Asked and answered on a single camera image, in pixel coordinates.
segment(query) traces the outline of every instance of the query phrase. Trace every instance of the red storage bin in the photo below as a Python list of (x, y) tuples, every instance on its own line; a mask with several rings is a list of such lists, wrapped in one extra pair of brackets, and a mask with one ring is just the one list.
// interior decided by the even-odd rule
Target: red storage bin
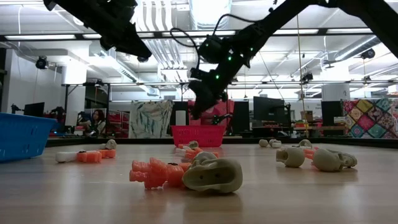
[(226, 126), (172, 126), (174, 144), (188, 144), (197, 141), (199, 147), (220, 147)]

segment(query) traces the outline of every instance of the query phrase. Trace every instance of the woman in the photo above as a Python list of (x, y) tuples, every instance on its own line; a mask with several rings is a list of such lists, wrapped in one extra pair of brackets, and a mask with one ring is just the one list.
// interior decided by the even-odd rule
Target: woman
[(92, 136), (94, 133), (101, 135), (105, 132), (105, 115), (102, 110), (95, 110), (93, 113), (93, 124), (91, 121), (81, 122), (79, 125), (85, 127), (86, 135)]

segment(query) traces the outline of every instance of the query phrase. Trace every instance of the patchwork quilt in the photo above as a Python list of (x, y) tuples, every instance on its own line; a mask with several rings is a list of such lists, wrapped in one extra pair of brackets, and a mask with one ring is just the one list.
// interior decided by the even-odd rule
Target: patchwork quilt
[(398, 138), (396, 119), (387, 98), (343, 102), (348, 134), (354, 138)]

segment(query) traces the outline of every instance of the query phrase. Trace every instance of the ceiling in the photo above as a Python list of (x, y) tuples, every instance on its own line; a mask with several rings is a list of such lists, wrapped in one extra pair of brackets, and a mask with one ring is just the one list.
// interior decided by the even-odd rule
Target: ceiling
[[(2, 5), (0, 0), (0, 35), (11, 34), (76, 34), (76, 33), (93, 33), (91, 29), (79, 26), (72, 15), (64, 11), (61, 7), (56, 7), (53, 11), (48, 11), (41, 5), (40, 1), (28, 0), (24, 3), (31, 4), (20, 5), (15, 1), (15, 5)], [(142, 18), (147, 15), (146, 8), (152, 3), (152, 18), (155, 24), (155, 2), (143, 0), (143, 13), (139, 14)], [(233, 0), (231, 13), (245, 19), (258, 20), (268, 14), (272, 5), (272, 0)], [(393, 9), (398, 11), (398, 1), (387, 1)], [(191, 30), (191, 20), (188, 0), (172, 0), (171, 1), (171, 23), (172, 26), (183, 30)], [(209, 7), (204, 14), (213, 13), (212, 7)], [(349, 16), (338, 9), (328, 9), (318, 6), (310, 6), (303, 12), (288, 22), (283, 28), (297, 29), (299, 28), (323, 28), (323, 27), (366, 27), (358, 18)], [(242, 29), (248, 23), (236, 19), (229, 19), (227, 29)], [(334, 36), (311, 36), (311, 37), (271, 37), (267, 44), (251, 61), (251, 68), (242, 68), (238, 73), (239, 82), (258, 82), (269, 81), (272, 77), (275, 81), (289, 81), (292, 77), (297, 78), (300, 75), (299, 68), (310, 61), (317, 62), (312, 68), (308, 68), (303, 72), (311, 71), (314, 74), (314, 80), (360, 80), (364, 74), (369, 74), (386, 67), (398, 65), (398, 59), (389, 53), (388, 49), (379, 44), (373, 49), (376, 56), (371, 60), (363, 61), (361, 58), (350, 58), (342, 65), (337, 67), (348, 67), (344, 75), (325, 72), (326, 65), (322, 65), (321, 61), (324, 57), (317, 58), (322, 52), (336, 52), (353, 42), (362, 38), (362, 35), (334, 35)], [(196, 65), (197, 56), (192, 48), (186, 48), (181, 45), (177, 46), (178, 53), (181, 56), (185, 69), (190, 69)], [(110, 82), (121, 82), (121, 74), (115, 69), (113, 64), (103, 57), (97, 57), (95, 54), (100, 52), (97, 40), (73, 40), (73, 41), (46, 41), (46, 42), (23, 42), (21, 43), (23, 51), (36, 49), (66, 49), (69, 52), (79, 56), (88, 62), (88, 78), (102, 78)], [(160, 77), (159, 62), (155, 57), (151, 57), (148, 62), (140, 63), (131, 55), (117, 53), (116, 60), (126, 69), (135, 73), (142, 82), (161, 82), (167, 77)], [(201, 64), (201, 69), (209, 70), (215, 68), (215, 65)], [(376, 80), (388, 80), (397, 78), (398, 72), (387, 72), (383, 75), (375, 77)], [(375, 86), (374, 91), (380, 91), (387, 85)], [(236, 85), (231, 88), (236, 89), (253, 89), (253, 88), (275, 88), (274, 86), (258, 86), (258, 85)], [(319, 91), (320, 86), (316, 86), (313, 91)], [(115, 88), (114, 91), (140, 91), (137, 87)]]

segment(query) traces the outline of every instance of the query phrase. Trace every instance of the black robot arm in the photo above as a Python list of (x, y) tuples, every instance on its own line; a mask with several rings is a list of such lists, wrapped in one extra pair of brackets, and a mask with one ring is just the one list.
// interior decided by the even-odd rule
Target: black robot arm
[(398, 14), (384, 0), (286, 0), (278, 8), (236, 35), (220, 39), (209, 35), (198, 49), (199, 56), (209, 63), (217, 63), (215, 70), (204, 72), (191, 69), (189, 87), (197, 99), (192, 116), (198, 119), (201, 113), (217, 104), (226, 87), (239, 69), (250, 68), (250, 60), (260, 51), (268, 38), (298, 13), (310, 5), (338, 7), (345, 13), (360, 18), (398, 57)]

